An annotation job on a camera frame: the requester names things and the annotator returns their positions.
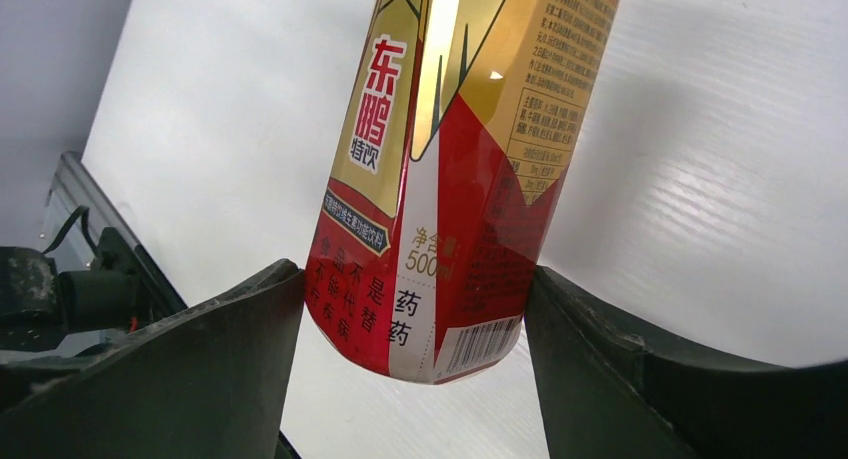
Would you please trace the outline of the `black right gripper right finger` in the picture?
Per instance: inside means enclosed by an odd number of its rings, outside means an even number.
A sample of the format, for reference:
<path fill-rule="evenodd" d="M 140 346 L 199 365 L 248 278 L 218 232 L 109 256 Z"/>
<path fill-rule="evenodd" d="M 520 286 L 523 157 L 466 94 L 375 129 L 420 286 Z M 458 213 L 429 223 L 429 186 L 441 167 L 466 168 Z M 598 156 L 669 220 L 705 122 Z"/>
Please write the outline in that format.
<path fill-rule="evenodd" d="M 526 333 L 553 458 L 843 458 L 845 362 L 789 368 L 683 338 L 535 270 Z"/>

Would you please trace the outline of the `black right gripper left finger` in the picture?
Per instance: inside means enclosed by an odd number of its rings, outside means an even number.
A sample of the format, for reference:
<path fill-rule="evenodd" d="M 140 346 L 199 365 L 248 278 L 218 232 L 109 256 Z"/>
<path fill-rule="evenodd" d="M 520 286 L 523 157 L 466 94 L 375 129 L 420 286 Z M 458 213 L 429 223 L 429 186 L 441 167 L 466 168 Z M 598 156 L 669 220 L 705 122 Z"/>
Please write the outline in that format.
<path fill-rule="evenodd" d="M 281 419 L 303 312 L 281 259 L 73 357 L 1 368 L 5 458 L 290 458 Z"/>

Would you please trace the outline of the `brown tea bottle red label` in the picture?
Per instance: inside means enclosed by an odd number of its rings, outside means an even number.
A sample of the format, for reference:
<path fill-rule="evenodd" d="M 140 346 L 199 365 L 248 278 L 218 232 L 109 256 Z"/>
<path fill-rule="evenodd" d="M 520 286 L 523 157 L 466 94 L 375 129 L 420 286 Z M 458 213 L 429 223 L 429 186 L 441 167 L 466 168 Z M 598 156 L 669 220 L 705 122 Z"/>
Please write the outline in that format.
<path fill-rule="evenodd" d="M 376 0 L 305 266 L 347 360 L 441 384 L 516 344 L 620 0 Z"/>

